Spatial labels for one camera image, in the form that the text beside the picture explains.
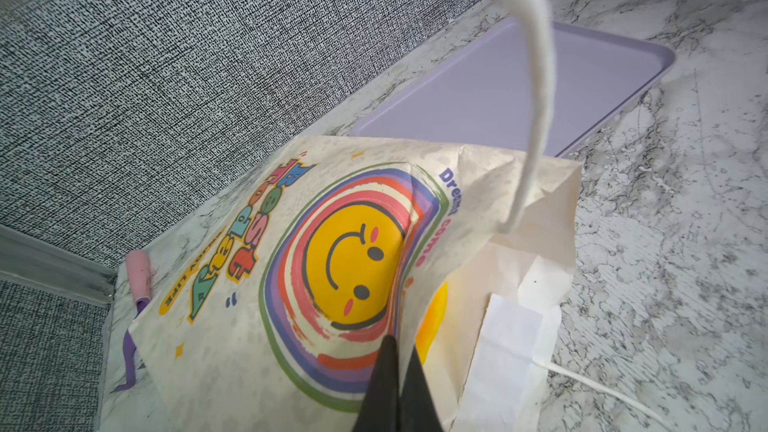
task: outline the purple plastic tray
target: purple plastic tray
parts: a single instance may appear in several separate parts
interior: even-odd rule
[[[547,156],[570,153],[675,61],[665,46],[565,24],[554,24],[554,41],[558,85]],[[385,101],[351,135],[527,150],[532,111],[523,32],[506,19]]]

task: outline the gray patterned wall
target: gray patterned wall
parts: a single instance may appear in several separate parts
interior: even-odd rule
[[[14,0],[0,223],[107,266],[478,0]]]
[[[109,309],[0,280],[0,432],[90,432]]]

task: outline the white marble surface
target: white marble surface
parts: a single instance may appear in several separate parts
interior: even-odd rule
[[[585,163],[580,271],[554,361],[638,397],[678,430],[764,430],[768,0],[552,3],[556,20],[678,54],[638,108],[574,156]],[[496,0],[484,0],[304,133],[348,133],[503,16]],[[152,242],[156,290],[256,176]],[[121,344],[135,313],[124,267],[113,310],[100,430],[176,430],[145,370],[133,389],[109,393],[124,380]],[[616,400],[551,378],[540,430],[646,428],[662,430]]]

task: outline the yellow smiley face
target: yellow smiley face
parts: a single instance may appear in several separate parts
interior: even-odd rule
[[[315,230],[302,274],[333,327],[364,328],[384,316],[404,239],[394,217],[370,202],[340,208]]]

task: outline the white cord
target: white cord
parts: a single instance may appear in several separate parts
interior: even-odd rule
[[[571,372],[570,370],[566,368],[562,368],[557,364],[553,364],[552,362],[543,361],[543,360],[537,360],[534,359],[533,363],[543,369],[551,370],[553,372],[556,372],[558,374],[562,374],[566,377],[570,377],[574,380],[578,380],[582,384],[591,387],[598,392],[602,392],[604,394],[612,395],[616,397],[617,399],[624,402],[626,405],[629,405],[631,407],[634,407],[638,409],[643,414],[646,414],[648,417],[656,420],[659,424],[661,424],[665,429],[667,429],[669,432],[674,432],[674,429],[671,425],[667,423],[666,420],[664,420],[660,415],[658,415],[656,412],[653,412],[650,408],[648,408],[645,405],[642,405],[640,402],[633,398],[629,398],[626,395],[622,394],[621,392],[617,392],[616,390],[609,389],[605,387],[602,384],[599,384],[598,382],[595,382],[594,380],[590,378],[586,378],[583,375],[576,374],[575,372]]]
[[[528,45],[528,60],[533,86],[534,119],[529,136],[520,183],[514,193],[512,210],[501,226],[507,234],[520,222],[528,195],[535,183],[538,161],[544,153],[554,113],[554,38],[549,0],[504,0],[510,12],[520,19]]]

